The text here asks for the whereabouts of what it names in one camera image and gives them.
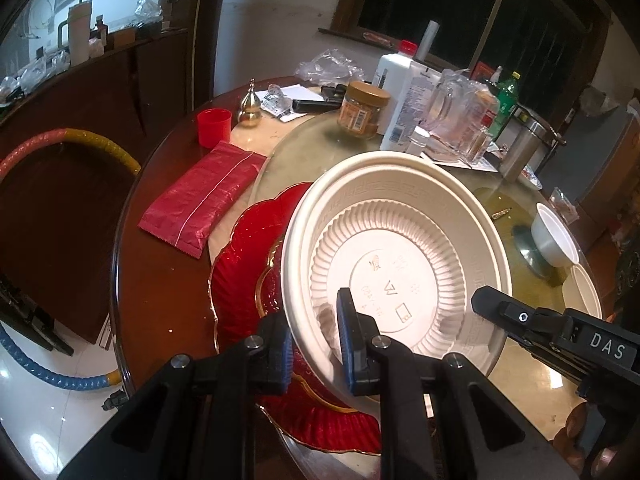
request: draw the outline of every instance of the white plastic bowl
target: white plastic bowl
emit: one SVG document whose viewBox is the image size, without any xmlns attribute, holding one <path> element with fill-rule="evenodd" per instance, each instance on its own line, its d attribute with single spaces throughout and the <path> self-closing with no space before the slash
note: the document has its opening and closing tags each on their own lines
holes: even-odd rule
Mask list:
<svg viewBox="0 0 640 480">
<path fill-rule="evenodd" d="M 569 275 L 562 284 L 562 298 L 565 307 L 602 319 L 598 293 L 583 266 L 573 266 L 569 271 Z"/>
<path fill-rule="evenodd" d="M 546 205 L 539 203 L 536 207 L 538 214 L 531 226 L 531 235 L 544 259 L 554 267 L 577 265 L 578 249 L 562 220 Z"/>
<path fill-rule="evenodd" d="M 505 335 L 471 310 L 483 285 L 511 294 L 491 219 L 462 183 L 415 156 L 372 152 L 337 164 L 309 188 L 287 229 L 282 296 L 296 344 L 327 389 L 373 416 L 379 403 L 353 397 L 344 379 L 337 289 L 349 286 L 356 309 L 415 352 L 458 351 L 488 374 Z"/>
</svg>

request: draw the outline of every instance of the red plastic cup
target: red plastic cup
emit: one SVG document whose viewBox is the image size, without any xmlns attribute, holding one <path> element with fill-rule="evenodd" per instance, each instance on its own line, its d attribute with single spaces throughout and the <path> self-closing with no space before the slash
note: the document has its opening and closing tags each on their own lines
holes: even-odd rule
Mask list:
<svg viewBox="0 0 640 480">
<path fill-rule="evenodd" d="M 201 111 L 197 117 L 198 142 L 203 148 L 212 150 L 220 140 L 231 140 L 231 112 L 224 108 Z"/>
</svg>

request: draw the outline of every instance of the red plate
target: red plate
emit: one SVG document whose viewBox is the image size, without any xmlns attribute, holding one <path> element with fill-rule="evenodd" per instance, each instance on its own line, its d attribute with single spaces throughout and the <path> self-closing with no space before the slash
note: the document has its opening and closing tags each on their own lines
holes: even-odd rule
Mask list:
<svg viewBox="0 0 640 480">
<path fill-rule="evenodd" d="M 223 351 L 255 333 L 261 316 L 282 307 L 282 239 L 309 183 L 258 202 L 236 222 L 231 240 L 216 258 L 209 297 L 216 315 L 216 348 Z M 272 423 L 300 443 L 327 452 L 380 452 L 375 418 L 344 405 L 322 386 L 294 347 L 293 379 L 282 397 L 260 397 Z"/>
</svg>

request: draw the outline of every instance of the white tile floor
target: white tile floor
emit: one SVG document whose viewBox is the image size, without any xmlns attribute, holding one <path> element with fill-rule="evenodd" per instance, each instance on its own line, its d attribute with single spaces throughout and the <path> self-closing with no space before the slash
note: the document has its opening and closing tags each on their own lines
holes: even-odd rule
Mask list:
<svg viewBox="0 0 640 480">
<path fill-rule="evenodd" d="M 96 376 L 116 368 L 113 348 L 91 345 L 57 325 L 58 334 L 74 348 L 73 357 L 49 352 L 4 326 L 31 359 L 59 374 Z M 15 363 L 0 346 L 0 421 L 27 464 L 42 480 L 53 480 L 109 420 L 104 400 L 119 386 L 94 392 L 70 392 L 44 383 Z"/>
</svg>

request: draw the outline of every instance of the green bottle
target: green bottle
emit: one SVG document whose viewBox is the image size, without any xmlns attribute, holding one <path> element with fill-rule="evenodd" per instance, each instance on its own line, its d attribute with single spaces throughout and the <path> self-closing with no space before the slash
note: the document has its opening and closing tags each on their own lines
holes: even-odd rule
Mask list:
<svg viewBox="0 0 640 480">
<path fill-rule="evenodd" d="M 513 107 L 518 102 L 518 79 L 520 79 L 520 74 L 513 72 L 510 78 L 498 83 L 498 88 L 500 89 L 498 94 L 500 107 L 498 108 L 494 122 L 489 127 L 489 133 L 493 140 L 500 134 L 503 124 L 509 118 Z"/>
</svg>

